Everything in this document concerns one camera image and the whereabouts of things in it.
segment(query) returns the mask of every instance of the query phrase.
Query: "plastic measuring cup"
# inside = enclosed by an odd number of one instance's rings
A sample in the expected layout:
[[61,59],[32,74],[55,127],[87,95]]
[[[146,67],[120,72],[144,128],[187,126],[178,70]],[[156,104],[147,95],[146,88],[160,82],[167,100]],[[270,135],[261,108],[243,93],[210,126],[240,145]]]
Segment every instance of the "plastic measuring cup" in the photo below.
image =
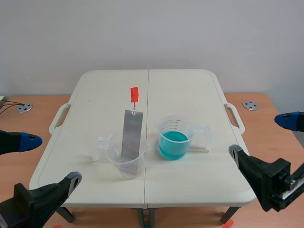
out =
[[[142,174],[145,169],[144,153],[151,149],[143,135],[141,135],[138,157],[133,160],[121,157],[123,131],[112,134],[109,138],[98,137],[97,141],[96,145],[105,150],[107,159],[118,169],[121,177],[132,179]],[[93,161],[99,159],[96,151],[92,155],[92,159]]]
[[159,130],[160,153],[169,159],[179,159],[184,156],[196,135],[206,136],[205,149],[211,151],[211,131],[206,125],[191,123],[184,118],[170,114],[155,124]]

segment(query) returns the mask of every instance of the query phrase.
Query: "blue liquid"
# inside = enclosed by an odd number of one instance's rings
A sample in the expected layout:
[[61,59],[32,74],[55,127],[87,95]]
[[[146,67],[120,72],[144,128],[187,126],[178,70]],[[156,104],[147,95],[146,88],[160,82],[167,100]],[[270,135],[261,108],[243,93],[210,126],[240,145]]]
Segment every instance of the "blue liquid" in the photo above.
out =
[[188,150],[189,142],[177,143],[188,140],[187,136],[180,132],[166,132],[164,137],[175,142],[170,142],[163,137],[160,138],[160,152],[169,159],[179,159],[184,156]]

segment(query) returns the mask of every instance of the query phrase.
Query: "table handle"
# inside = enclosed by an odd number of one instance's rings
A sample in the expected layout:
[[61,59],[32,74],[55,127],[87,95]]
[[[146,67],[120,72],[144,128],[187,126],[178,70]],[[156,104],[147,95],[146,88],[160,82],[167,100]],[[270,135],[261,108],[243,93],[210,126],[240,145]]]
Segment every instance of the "table handle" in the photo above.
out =
[[241,117],[238,114],[237,108],[231,103],[225,104],[225,108],[231,112],[232,118],[233,118],[234,122],[236,123],[239,132],[241,134],[243,134],[245,132],[245,126],[241,120]]
[[51,123],[48,131],[50,132],[50,134],[52,135],[55,131],[55,128],[58,127],[59,123],[61,122],[64,113],[66,111],[66,109],[69,109],[71,107],[71,104],[63,104],[59,109],[58,112],[55,115],[55,118],[53,119],[53,122]]

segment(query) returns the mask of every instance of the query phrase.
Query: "robotic arm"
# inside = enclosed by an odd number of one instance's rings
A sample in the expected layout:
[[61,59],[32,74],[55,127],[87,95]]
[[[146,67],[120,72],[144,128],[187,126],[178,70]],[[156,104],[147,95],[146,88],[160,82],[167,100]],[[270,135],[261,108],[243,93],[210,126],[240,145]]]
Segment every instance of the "robotic arm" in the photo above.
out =
[[[39,136],[0,131],[0,155],[30,151],[42,144]],[[79,172],[69,173],[62,181],[27,190],[21,183],[14,196],[0,203],[0,228],[42,228],[79,185]]]
[[[280,114],[275,122],[285,129],[304,132],[304,113]],[[267,163],[248,156],[238,145],[230,146],[229,153],[264,211],[285,209],[304,192],[304,163],[290,174],[290,162],[282,158]]]

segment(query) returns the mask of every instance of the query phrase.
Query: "metal disc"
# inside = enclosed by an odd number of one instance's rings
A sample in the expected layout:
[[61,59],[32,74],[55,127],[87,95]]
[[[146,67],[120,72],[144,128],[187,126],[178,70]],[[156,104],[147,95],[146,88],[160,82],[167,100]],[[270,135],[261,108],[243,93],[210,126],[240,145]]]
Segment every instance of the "metal disc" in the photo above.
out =
[[256,109],[258,109],[258,105],[256,102],[254,101],[244,101],[243,102],[243,106],[248,109],[248,110],[252,110],[255,111]]
[[17,108],[17,112],[25,113],[33,108],[33,103],[25,103],[24,105],[19,105]]

